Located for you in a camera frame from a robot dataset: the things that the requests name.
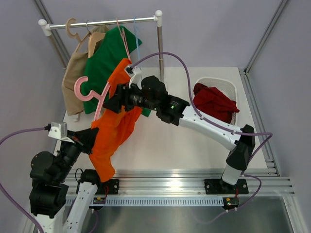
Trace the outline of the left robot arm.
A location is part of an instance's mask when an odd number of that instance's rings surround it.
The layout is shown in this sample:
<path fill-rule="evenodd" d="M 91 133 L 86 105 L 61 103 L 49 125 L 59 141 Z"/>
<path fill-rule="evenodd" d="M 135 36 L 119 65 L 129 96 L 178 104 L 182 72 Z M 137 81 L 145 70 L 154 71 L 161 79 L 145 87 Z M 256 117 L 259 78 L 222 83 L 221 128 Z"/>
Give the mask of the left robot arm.
<path fill-rule="evenodd" d="M 81 174 L 78 193 L 66 220 L 63 219 L 68 185 L 65 179 L 80 154 L 91 154 L 99 129 L 68 131 L 56 155 L 42 151 L 31 161 L 31 213 L 45 233 L 80 233 L 95 194 L 104 189 L 104 181 L 93 169 Z"/>

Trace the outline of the thick pink hanger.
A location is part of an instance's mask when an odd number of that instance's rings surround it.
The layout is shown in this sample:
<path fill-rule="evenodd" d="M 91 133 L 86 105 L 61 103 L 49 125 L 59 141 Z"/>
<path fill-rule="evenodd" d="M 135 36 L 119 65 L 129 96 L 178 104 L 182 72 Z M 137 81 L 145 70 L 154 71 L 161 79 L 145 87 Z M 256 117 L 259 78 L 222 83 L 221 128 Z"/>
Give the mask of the thick pink hanger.
<path fill-rule="evenodd" d="M 102 107 L 104 104 L 104 100 L 105 100 L 106 95 L 108 94 L 108 91 L 109 91 L 111 85 L 109 82 L 107 82 L 101 94 L 98 94 L 94 90 L 91 90 L 89 92 L 89 94 L 85 96 L 81 93 L 81 85 L 87 81 L 88 81 L 87 76 L 82 76 L 82 77 L 78 78 L 74 84 L 74 93 L 75 93 L 75 96 L 79 100 L 84 101 L 84 102 L 90 101 L 93 98 L 98 100 L 97 108 L 96 108 L 96 111 L 94 114 L 94 119 L 93 119 L 94 121 L 96 121 L 100 118 L 100 114 L 101 114 L 101 110 L 102 110 Z"/>

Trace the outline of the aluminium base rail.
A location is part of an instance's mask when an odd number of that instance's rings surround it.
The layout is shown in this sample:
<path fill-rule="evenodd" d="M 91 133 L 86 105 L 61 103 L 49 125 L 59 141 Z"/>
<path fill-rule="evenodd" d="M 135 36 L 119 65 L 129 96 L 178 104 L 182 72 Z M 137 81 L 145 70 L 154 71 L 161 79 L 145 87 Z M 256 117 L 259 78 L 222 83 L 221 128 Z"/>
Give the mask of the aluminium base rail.
<path fill-rule="evenodd" d="M 200 172 L 124 172 L 100 185 L 82 188 L 78 183 L 80 171 L 70 172 L 65 180 L 68 186 L 63 199 L 65 205 L 77 196 L 90 200 L 91 206 L 233 206 L 250 202 L 256 197 L 294 196 L 288 177 L 277 176 L 274 170 L 267 174 L 244 174 L 233 187 L 221 190 L 219 173 Z"/>

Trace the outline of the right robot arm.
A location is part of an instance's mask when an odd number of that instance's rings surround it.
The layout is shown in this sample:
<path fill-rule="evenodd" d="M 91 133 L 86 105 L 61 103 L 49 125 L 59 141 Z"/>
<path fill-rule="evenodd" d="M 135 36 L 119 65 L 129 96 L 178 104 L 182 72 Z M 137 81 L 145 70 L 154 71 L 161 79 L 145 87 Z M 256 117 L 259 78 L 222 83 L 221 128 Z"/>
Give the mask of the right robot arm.
<path fill-rule="evenodd" d="M 239 187 L 240 176 L 246 171 L 255 148 L 252 126 L 225 126 L 216 118 L 197 113 L 188 101 L 170 95 L 165 84 L 155 76 L 144 78 L 140 84 L 118 84 L 115 94 L 104 103 L 104 108 L 117 114 L 134 107 L 154 110 L 161 121 L 195 130 L 224 146 L 229 155 L 216 188 L 230 193 Z"/>

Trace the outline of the aluminium frame post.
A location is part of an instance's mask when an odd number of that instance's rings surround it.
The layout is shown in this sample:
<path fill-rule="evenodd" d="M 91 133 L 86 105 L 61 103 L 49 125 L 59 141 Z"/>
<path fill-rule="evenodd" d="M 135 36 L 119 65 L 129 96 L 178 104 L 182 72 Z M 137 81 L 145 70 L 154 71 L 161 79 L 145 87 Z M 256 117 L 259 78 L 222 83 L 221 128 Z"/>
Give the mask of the aluminium frame post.
<path fill-rule="evenodd" d="M 48 30 L 49 24 L 53 24 L 53 20 L 42 0 L 33 0 L 35 7 L 37 8 L 41 19 L 38 21 L 44 35 L 48 38 L 53 50 L 55 51 L 63 69 L 67 68 L 67 64 L 70 59 L 69 52 L 65 47 L 59 33 L 56 30 Z"/>
<path fill-rule="evenodd" d="M 290 3 L 290 0 L 281 0 L 280 1 L 280 3 L 278 5 L 278 7 L 276 8 L 272 18 L 269 21 L 267 28 L 265 29 L 258 45 L 256 46 L 249 62 L 247 63 L 246 67 L 243 70 L 246 75 L 248 75 L 250 73 L 252 67 L 254 66 L 257 59 L 259 58 L 260 53 L 262 52 L 262 50 L 264 49 L 268 39 L 270 38 L 270 36 L 274 32 L 276 25 L 278 24 L 281 16 L 283 15 L 283 13 L 284 13 L 284 11 L 287 8 L 289 3 Z"/>

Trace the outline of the orange t shirt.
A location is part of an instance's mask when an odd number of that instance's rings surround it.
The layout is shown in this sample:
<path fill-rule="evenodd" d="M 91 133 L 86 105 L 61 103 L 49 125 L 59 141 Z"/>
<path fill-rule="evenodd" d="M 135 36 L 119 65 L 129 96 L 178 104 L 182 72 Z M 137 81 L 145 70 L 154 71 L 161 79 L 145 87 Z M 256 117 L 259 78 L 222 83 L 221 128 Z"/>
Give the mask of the orange t shirt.
<path fill-rule="evenodd" d="M 89 158 L 101 182 L 104 183 L 114 176 L 115 169 L 111 164 L 111 157 L 132 134 L 141 113 L 142 109 L 139 107 L 134 107 L 129 112 L 122 107 L 119 114 L 105 110 L 98 120 L 92 122 L 91 129 L 97 128 L 99 131 Z"/>

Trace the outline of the dark red cloth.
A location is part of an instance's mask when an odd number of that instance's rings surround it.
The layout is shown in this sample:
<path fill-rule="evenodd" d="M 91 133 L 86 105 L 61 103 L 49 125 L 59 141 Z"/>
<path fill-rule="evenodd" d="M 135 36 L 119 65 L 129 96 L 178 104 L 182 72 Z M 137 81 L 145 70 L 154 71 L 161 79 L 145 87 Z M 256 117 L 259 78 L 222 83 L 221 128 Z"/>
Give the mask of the dark red cloth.
<path fill-rule="evenodd" d="M 236 102 L 229 99 L 216 87 L 208 87 L 202 83 L 197 83 L 194 86 L 193 92 L 195 107 L 218 120 L 230 123 L 233 114 L 240 112 Z"/>

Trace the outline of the green t shirt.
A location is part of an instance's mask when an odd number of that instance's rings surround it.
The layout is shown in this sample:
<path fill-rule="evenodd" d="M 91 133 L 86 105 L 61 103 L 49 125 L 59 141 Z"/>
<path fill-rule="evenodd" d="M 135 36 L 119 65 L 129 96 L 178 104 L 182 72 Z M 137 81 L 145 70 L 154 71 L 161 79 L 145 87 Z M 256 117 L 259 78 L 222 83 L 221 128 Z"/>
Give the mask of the green t shirt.
<path fill-rule="evenodd" d="M 124 26 L 129 52 L 133 52 L 136 47 L 135 35 Z M 81 93 L 88 95 L 91 90 L 101 94 L 107 80 L 123 58 L 127 54 L 118 27 L 110 29 L 105 33 L 105 37 L 94 52 L 87 59 L 84 75 L 88 81 L 81 85 Z"/>

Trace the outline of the left aluminium frame post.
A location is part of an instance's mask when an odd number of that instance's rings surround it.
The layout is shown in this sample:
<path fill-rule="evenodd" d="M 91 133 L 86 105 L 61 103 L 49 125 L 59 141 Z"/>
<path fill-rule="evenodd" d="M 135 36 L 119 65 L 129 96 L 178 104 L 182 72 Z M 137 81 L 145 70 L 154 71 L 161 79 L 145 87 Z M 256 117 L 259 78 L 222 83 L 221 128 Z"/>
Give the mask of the left aluminium frame post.
<path fill-rule="evenodd" d="M 53 50 L 55 51 L 63 69 L 67 68 L 67 64 L 70 59 L 69 52 L 65 47 L 59 33 L 56 30 L 48 30 L 49 24 L 53 24 L 53 20 L 42 0 L 33 0 L 35 7 L 37 8 L 41 19 L 38 21 L 44 35 L 48 38 Z"/>

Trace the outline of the white perforated basket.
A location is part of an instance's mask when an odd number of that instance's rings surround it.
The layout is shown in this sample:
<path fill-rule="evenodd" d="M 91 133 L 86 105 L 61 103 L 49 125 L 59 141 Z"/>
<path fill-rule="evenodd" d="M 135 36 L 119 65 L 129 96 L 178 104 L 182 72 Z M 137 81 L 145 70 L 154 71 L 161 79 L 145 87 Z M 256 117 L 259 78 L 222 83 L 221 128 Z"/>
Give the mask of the white perforated basket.
<path fill-rule="evenodd" d="M 234 100 L 237 102 L 237 93 L 236 93 L 236 87 L 233 83 L 220 79 L 220 78 L 211 78 L 211 77 L 202 77 L 198 79 L 195 83 L 202 83 L 208 87 L 216 87 L 221 92 L 223 92 L 229 99 Z M 236 115 L 237 113 L 233 114 L 233 118 L 230 122 L 230 124 L 234 125 L 236 124 Z"/>

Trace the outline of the beige t shirt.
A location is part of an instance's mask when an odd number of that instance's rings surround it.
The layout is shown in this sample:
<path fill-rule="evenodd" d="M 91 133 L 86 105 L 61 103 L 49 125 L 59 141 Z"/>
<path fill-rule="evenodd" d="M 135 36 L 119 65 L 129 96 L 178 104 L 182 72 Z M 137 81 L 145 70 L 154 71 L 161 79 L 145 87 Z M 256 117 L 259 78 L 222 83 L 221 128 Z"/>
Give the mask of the beige t shirt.
<path fill-rule="evenodd" d="M 74 93 L 74 85 L 78 78 L 84 75 L 86 68 L 86 62 L 88 59 L 88 41 L 91 33 L 99 32 L 106 33 L 109 28 L 106 26 L 96 26 L 88 32 L 84 38 L 80 38 L 78 33 L 71 33 L 69 23 L 73 22 L 73 19 L 68 20 L 66 24 L 66 31 L 69 37 L 75 38 L 78 41 L 78 45 L 74 50 L 71 58 L 66 67 L 65 75 L 62 80 L 61 89 L 65 102 L 66 111 L 69 117 L 73 121 L 79 121 L 80 113 L 84 111 L 84 105 Z"/>

